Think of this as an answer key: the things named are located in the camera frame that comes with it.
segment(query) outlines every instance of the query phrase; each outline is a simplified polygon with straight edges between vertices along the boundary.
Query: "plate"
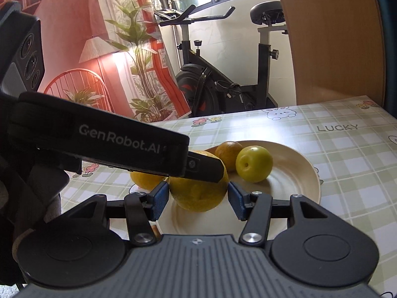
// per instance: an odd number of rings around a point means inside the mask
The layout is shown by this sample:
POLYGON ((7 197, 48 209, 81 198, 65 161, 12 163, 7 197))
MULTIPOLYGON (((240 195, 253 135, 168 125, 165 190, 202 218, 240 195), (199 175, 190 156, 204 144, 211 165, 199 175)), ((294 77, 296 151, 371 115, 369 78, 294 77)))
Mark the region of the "plate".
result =
MULTIPOLYGON (((237 182, 246 192, 261 191, 271 194, 274 199, 289 200, 292 194, 303 194, 312 201, 320 202, 320 181, 312 164, 299 152, 279 143, 269 141, 238 141, 243 147, 258 145, 266 148, 273 156, 273 170, 262 182, 244 181, 237 172, 229 174, 229 179, 237 182)), ((215 153, 216 147, 207 149, 215 153)), ((246 222, 237 219, 226 194, 223 201, 214 209, 204 213, 184 210, 173 200, 172 195, 157 221, 162 234, 214 235, 233 234, 238 239, 246 222)), ((286 219, 272 219, 268 239, 287 228, 286 219)))

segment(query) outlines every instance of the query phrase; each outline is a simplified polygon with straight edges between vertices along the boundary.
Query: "floor lamp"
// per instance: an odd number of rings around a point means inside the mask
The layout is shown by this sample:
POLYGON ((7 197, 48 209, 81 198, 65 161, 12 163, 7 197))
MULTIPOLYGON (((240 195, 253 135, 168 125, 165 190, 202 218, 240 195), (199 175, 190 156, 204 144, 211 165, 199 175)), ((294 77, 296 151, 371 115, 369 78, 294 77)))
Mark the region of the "floor lamp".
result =
POLYGON ((86 61, 96 58, 98 61, 100 75, 102 77, 102 80, 105 82, 105 77, 103 75, 99 57, 108 55, 110 53, 116 53, 118 51, 118 49, 108 44, 103 39, 99 37, 91 37, 85 42, 83 51, 81 52, 79 63, 84 63, 86 61))

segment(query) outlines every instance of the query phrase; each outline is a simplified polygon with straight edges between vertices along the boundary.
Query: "adjustment knob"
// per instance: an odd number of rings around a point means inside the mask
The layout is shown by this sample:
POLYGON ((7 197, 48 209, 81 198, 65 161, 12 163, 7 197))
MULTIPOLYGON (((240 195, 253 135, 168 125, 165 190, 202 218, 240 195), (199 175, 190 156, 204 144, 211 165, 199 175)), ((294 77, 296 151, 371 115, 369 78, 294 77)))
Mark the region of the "adjustment knob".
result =
POLYGON ((278 56, 279 56, 279 51, 278 51, 277 49, 273 49, 273 50, 269 53, 269 55, 270 55, 273 59, 277 60, 277 59, 278 59, 278 56))

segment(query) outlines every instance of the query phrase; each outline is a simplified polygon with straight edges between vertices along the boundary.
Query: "table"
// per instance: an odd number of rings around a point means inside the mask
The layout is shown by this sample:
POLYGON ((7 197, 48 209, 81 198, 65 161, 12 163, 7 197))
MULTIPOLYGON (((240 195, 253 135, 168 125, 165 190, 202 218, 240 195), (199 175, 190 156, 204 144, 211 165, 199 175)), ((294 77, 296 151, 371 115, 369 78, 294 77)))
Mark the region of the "table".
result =
MULTIPOLYGON (((188 135, 191 149, 268 140, 301 152, 318 170, 320 204, 377 243, 380 261, 370 284, 397 293, 397 120, 368 97, 155 125, 188 135)), ((121 169, 84 163, 83 170, 70 174, 61 192, 63 211, 96 193, 122 199, 136 187, 121 169)), ((124 221, 111 227, 126 238, 124 221)))

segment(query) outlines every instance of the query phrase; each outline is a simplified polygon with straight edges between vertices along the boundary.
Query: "blue gripper pad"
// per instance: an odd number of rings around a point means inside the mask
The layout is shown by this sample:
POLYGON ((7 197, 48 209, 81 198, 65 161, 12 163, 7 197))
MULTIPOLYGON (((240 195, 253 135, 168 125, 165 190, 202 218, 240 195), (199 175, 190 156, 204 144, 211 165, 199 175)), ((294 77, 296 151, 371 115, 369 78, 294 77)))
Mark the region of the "blue gripper pad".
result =
POLYGON ((148 219, 152 222, 160 218, 165 205, 169 198, 169 186, 167 182, 160 182, 151 192, 147 195, 146 202, 152 204, 149 210, 148 219))
POLYGON ((230 182, 228 185, 228 199, 229 203, 232 206, 234 213, 237 218, 241 221, 246 221, 248 218, 247 208, 245 207, 245 197, 249 194, 244 190, 239 188, 239 186, 233 182, 230 182))

